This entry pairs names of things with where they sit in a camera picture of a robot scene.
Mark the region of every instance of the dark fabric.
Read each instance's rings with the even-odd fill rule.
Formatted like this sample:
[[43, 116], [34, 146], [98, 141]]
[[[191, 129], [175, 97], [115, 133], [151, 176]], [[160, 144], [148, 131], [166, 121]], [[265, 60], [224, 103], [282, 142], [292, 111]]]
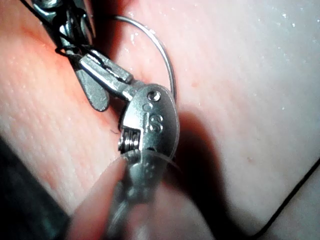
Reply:
[[52, 240], [68, 215], [0, 138], [0, 239]]

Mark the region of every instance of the skin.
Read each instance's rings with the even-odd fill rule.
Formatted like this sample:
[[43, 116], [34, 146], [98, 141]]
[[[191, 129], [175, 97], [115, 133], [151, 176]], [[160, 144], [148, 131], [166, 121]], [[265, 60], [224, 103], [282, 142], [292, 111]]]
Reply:
[[[147, 24], [169, 52], [177, 162], [195, 201], [209, 209], [197, 195], [212, 196], [238, 229], [259, 231], [320, 156], [320, 3], [97, 2]], [[68, 60], [19, 1], [0, 2], [0, 23], [0, 135], [72, 215], [103, 172], [112, 193], [119, 109], [91, 108]], [[136, 79], [168, 87], [148, 38], [108, 24], [96, 24], [97, 45]], [[261, 239], [319, 238], [319, 179], [317, 170]]]

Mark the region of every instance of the fingertip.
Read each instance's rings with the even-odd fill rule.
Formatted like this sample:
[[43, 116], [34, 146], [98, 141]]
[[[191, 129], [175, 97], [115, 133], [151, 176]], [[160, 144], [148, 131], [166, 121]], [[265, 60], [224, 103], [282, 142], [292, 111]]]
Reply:
[[123, 159], [114, 161], [93, 185], [90, 193], [75, 210], [63, 239], [98, 240], [109, 214], [114, 188], [125, 170]]

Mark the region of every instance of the silver metal part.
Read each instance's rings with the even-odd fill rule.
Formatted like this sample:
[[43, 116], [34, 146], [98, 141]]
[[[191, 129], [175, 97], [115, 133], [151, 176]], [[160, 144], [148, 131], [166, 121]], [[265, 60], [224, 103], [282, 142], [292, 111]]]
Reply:
[[152, 150], [132, 150], [120, 158], [127, 161], [124, 179], [115, 187], [108, 226], [103, 239], [123, 239], [127, 218], [136, 204], [149, 203], [162, 179], [167, 156]]
[[174, 72], [174, 68], [172, 66], [172, 63], [170, 61], [170, 57], [166, 51], [166, 49], [164, 48], [163, 44], [159, 41], [159, 39], [142, 23], [133, 20], [132, 18], [126, 17], [126, 16], [119, 16], [119, 15], [114, 15], [112, 16], [112, 18], [114, 20], [117, 21], [121, 21], [121, 22], [125, 22], [128, 24], [131, 24], [135, 27], [137, 27], [138, 29], [140, 29], [141, 31], [143, 31], [150, 39], [151, 41], [154, 43], [154, 45], [156, 46], [156, 48], [160, 51], [161, 56], [164, 60], [166, 69], [168, 71], [168, 75], [169, 75], [169, 79], [170, 79], [170, 88], [171, 88], [171, 93], [173, 95], [174, 101], [177, 100], [177, 86], [176, 86], [176, 77], [175, 77], [175, 72]]
[[83, 0], [32, 0], [32, 3], [34, 9], [52, 24], [54, 30], [48, 27], [45, 29], [58, 48], [66, 49], [65, 54], [91, 106], [97, 111], [105, 111], [110, 103], [108, 93], [79, 67], [82, 55], [77, 53], [77, 49], [55, 32], [59, 31], [81, 45], [91, 45], [95, 32], [89, 17], [89, 4]]
[[[117, 71], [108, 66], [107, 68], [101, 66], [89, 54], [79, 62], [83, 70], [108, 93], [128, 102], [120, 123], [120, 128], [125, 131], [122, 132], [119, 149], [121, 151], [127, 149], [128, 144], [125, 139], [129, 129], [139, 131], [139, 150], [153, 149], [172, 158], [177, 149], [180, 128], [175, 100], [170, 91], [161, 85], [144, 84], [132, 78], [131, 84], [124, 83], [124, 80], [116, 77], [120, 75]], [[128, 142], [136, 142], [136, 140], [131, 139]]]

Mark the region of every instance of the skin fold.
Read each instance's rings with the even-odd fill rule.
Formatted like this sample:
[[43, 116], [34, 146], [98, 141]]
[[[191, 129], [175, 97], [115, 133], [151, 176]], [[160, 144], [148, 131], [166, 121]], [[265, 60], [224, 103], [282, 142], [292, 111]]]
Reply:
[[[190, 192], [205, 187], [198, 196], [216, 199], [200, 202], [206, 218], [223, 206], [240, 231], [259, 231], [320, 157], [319, 1], [92, 5], [146, 24], [164, 43], [177, 80], [177, 163]], [[96, 31], [97, 46], [136, 79], [169, 86], [140, 31], [103, 19]], [[94, 111], [54, 49], [19, 1], [0, 2], [0, 135], [72, 215], [103, 172], [115, 182], [119, 109]], [[319, 179], [317, 170], [261, 239], [319, 239]]]

